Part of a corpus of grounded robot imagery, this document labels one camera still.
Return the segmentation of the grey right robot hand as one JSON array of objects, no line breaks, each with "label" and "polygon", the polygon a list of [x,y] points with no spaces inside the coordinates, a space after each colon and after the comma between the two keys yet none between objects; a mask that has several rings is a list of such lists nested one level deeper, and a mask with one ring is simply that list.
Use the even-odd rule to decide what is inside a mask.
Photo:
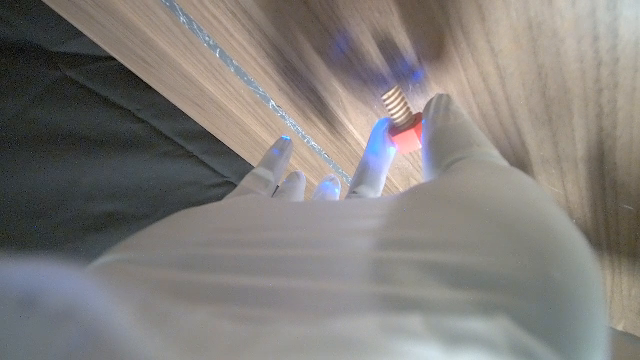
[{"label": "grey right robot hand", "polygon": [[424,179],[382,187],[378,122],[346,196],[311,200],[278,139],[223,200],[88,266],[1,263],[5,359],[607,359],[598,260],[568,215],[446,94]]}]

